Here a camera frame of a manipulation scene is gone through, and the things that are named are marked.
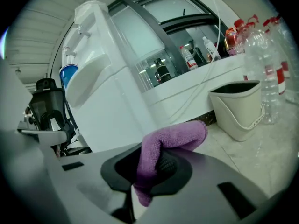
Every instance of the white plastic bucket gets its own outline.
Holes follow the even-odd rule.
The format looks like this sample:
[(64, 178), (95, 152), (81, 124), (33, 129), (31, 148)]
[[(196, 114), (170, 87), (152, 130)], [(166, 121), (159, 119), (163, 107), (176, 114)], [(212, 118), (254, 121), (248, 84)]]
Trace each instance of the white plastic bucket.
[(245, 141), (263, 119), (261, 83), (257, 80), (230, 82), (209, 92), (217, 125), (237, 141)]

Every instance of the plastic water bottle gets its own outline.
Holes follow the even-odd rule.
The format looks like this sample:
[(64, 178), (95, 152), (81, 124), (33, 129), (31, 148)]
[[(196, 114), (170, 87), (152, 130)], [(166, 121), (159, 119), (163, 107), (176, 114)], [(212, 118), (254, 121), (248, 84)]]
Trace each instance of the plastic water bottle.
[(285, 53), (282, 50), (280, 44), (273, 40), (271, 31), (268, 29), (265, 31), (265, 33), (268, 36), (268, 38), (272, 41), (272, 43), (274, 44), (276, 57), (279, 60), (279, 62), (275, 63), (276, 67), (274, 67), (274, 68), (276, 70), (277, 79), (278, 79), (279, 95), (281, 97), (281, 102), (283, 102), (285, 100), (285, 77), (284, 77), (283, 67), (287, 67), (287, 60), (285, 57)]
[(275, 67), (279, 66), (273, 42), (254, 23), (244, 24), (242, 19), (235, 22), (238, 30), (236, 51), (244, 52), (244, 71), (248, 80), (261, 81), (262, 103), (265, 107), (265, 124), (274, 124), (279, 119), (281, 103), (278, 92), (278, 78)]
[(214, 44), (209, 39), (207, 39), (205, 36), (202, 39), (204, 40), (204, 45), (205, 45), (206, 49), (208, 50), (208, 52), (210, 53), (212, 59), (215, 57), (214, 61), (221, 60), (221, 57), (220, 57), (218, 51), (216, 50), (216, 47), (214, 46)]
[(188, 51), (184, 46), (181, 46), (180, 49), (181, 49), (181, 54), (182, 54), (183, 58), (185, 59), (188, 68), (190, 70), (198, 68), (198, 65), (195, 62), (190, 51)]
[(288, 27), (284, 25), (282, 18), (270, 18), (272, 24), (271, 37), (285, 53), (285, 99), (299, 104), (299, 54), (297, 46)]

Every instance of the blue cup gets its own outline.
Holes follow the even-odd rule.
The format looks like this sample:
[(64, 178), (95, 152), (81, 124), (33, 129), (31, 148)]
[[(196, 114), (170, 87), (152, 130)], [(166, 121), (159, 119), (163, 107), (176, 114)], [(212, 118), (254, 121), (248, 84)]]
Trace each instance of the blue cup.
[(71, 77), (75, 74), (77, 70), (78, 66), (76, 65), (66, 65), (60, 69), (59, 75), (65, 88), (67, 87)]

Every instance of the purple microfiber cloth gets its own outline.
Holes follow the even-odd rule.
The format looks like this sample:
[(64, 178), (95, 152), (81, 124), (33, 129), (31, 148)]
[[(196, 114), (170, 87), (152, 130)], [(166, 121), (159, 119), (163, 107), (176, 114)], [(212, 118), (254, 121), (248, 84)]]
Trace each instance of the purple microfiber cloth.
[(134, 188), (141, 205), (151, 202), (150, 190), (157, 176), (156, 164), (161, 148), (180, 147), (194, 150), (207, 136), (207, 127), (202, 121), (191, 121), (165, 127), (146, 135), (142, 140), (141, 154)]

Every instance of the beverage bottle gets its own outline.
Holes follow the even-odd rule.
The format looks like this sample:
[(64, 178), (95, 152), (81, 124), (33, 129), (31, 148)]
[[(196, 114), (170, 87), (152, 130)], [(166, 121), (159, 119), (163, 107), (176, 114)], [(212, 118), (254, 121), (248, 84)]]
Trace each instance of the beverage bottle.
[(274, 124), (279, 119), (281, 109), (275, 70), (279, 61), (275, 46), (263, 31), (254, 28), (254, 23), (245, 25), (242, 19), (238, 19), (234, 24), (238, 30), (238, 54), (245, 54), (243, 70), (246, 71), (248, 80), (261, 82), (261, 100), (265, 108), (263, 123)]
[(286, 58), (286, 63), (283, 66), (286, 85), (285, 99), (299, 104), (299, 55), (297, 45), (280, 15), (270, 18), (270, 22), (272, 24), (271, 37), (275, 43), (281, 46)]
[[(268, 26), (270, 20), (266, 20), (266, 22), (263, 23), (263, 26)], [(272, 29), (267, 29), (265, 31), (268, 38), (272, 41), (275, 47), (276, 57), (279, 60), (279, 62), (276, 63), (276, 74), (278, 78), (278, 90), (279, 95), (281, 97), (281, 101), (283, 102), (285, 100), (285, 76), (284, 76), (284, 70), (287, 69), (287, 60), (285, 56), (285, 52), (283, 51), (280, 43), (276, 41), (276, 39), (273, 37), (273, 33), (271, 32)]]
[(161, 61), (160, 58), (155, 60), (155, 65), (157, 67), (157, 72), (159, 74), (159, 78), (161, 80), (162, 83), (171, 80), (171, 76), (169, 74), (169, 71), (166, 67), (166, 65), (164, 65), (164, 63)]
[(224, 39), (224, 45), (227, 53), (230, 56), (235, 55), (235, 42), (236, 42), (237, 34), (233, 28), (229, 28), (225, 32), (225, 39)]
[(182, 54), (183, 58), (185, 59), (188, 68), (190, 70), (198, 68), (198, 65), (195, 62), (190, 51), (188, 49), (186, 49), (184, 46), (181, 46), (180, 49), (181, 49), (181, 54)]
[(211, 57), (214, 58), (214, 61), (218, 61), (221, 60), (221, 57), (218, 53), (218, 51), (216, 50), (216, 47), (214, 46), (214, 44), (207, 39), (205, 36), (202, 38), (204, 40), (204, 45), (206, 47), (206, 49), (208, 50), (208, 52), (211, 54)]

